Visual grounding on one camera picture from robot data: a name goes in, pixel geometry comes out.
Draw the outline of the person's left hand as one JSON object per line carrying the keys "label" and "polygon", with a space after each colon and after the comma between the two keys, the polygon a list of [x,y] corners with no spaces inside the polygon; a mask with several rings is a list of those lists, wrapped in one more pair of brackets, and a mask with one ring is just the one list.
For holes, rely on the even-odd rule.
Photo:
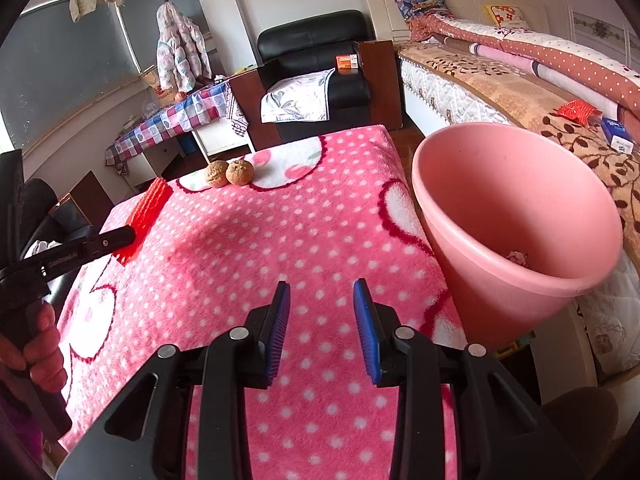
{"label": "person's left hand", "polygon": [[41,304],[36,324],[38,332],[23,350],[1,336],[1,381],[17,399],[22,388],[15,373],[20,370],[28,370],[32,383],[48,393],[59,393],[67,382],[64,358],[58,348],[61,336],[50,304]]}

